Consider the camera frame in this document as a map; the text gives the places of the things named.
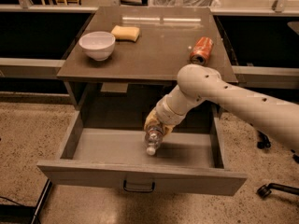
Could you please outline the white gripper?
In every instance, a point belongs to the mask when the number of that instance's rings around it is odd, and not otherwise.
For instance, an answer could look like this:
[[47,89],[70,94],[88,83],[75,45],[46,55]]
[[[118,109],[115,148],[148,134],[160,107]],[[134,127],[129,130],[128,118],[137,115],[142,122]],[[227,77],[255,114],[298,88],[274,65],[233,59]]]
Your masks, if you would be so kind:
[[163,124],[163,134],[170,134],[175,126],[179,125],[185,119],[184,115],[179,115],[171,110],[167,104],[166,97],[162,98],[155,108],[153,108],[144,123],[144,130],[150,127],[160,127]]

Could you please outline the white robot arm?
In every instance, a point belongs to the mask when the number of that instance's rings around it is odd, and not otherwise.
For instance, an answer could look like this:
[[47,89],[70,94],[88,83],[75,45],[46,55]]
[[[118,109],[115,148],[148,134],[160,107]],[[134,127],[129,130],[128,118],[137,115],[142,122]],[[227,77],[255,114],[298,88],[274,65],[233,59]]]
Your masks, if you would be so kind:
[[219,105],[288,149],[299,151],[299,105],[228,84],[218,71],[198,64],[183,66],[177,86],[148,114],[146,151],[154,155],[163,138],[190,110],[205,101]]

